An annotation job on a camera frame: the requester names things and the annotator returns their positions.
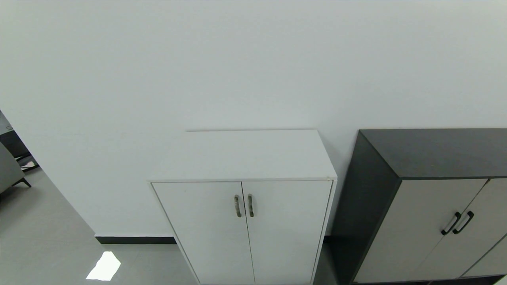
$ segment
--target gray armchair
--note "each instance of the gray armchair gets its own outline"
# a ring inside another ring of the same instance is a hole
[[[20,182],[31,187],[24,177],[25,173],[19,167],[16,159],[4,145],[0,144],[0,193]]]

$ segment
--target cabinet handle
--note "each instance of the cabinet handle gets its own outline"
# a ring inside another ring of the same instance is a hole
[[[238,215],[238,218],[241,218],[241,212],[239,211],[239,196],[234,196],[234,206],[236,207],[236,215]]]
[[[457,231],[456,229],[452,230],[453,234],[459,234],[468,225],[468,223],[470,223],[470,221],[474,218],[474,213],[472,211],[468,211],[468,213],[466,213],[466,214],[468,215],[468,220],[466,220],[466,223],[461,227],[461,229],[459,229],[459,231]]]
[[[451,230],[454,229],[454,227],[456,226],[456,224],[459,222],[459,219],[461,218],[461,214],[459,212],[456,212],[456,213],[454,213],[454,215],[456,216],[456,221],[454,222],[454,224],[452,224],[452,226],[449,228],[449,230],[447,232],[445,230],[441,231],[441,233],[443,235],[446,235],[446,234],[450,233]]]
[[[254,206],[252,205],[252,194],[248,195],[248,209],[250,210],[250,217],[254,216]]]

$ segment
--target gray floor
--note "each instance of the gray floor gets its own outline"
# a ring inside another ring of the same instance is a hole
[[[26,177],[0,202],[0,285],[195,285],[177,245],[102,245],[45,173]],[[324,248],[315,285],[335,285]],[[103,252],[121,265],[111,281],[87,280]]]

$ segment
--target storage cabinet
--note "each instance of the storage cabinet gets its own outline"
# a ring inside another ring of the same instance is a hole
[[[507,234],[505,145],[505,129],[360,130],[331,238],[340,283],[505,274],[485,269]]]
[[[200,284],[311,284],[336,174],[314,130],[186,133],[149,180]]]
[[[460,231],[459,234],[453,232],[445,236],[410,279],[450,279],[462,276],[507,234],[506,202],[507,180],[491,179],[462,212],[462,218],[453,230]]]

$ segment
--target cabinet top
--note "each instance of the cabinet top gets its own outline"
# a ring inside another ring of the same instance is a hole
[[[507,177],[507,129],[360,130],[403,179]]]
[[[316,130],[185,132],[149,182],[334,180]]]

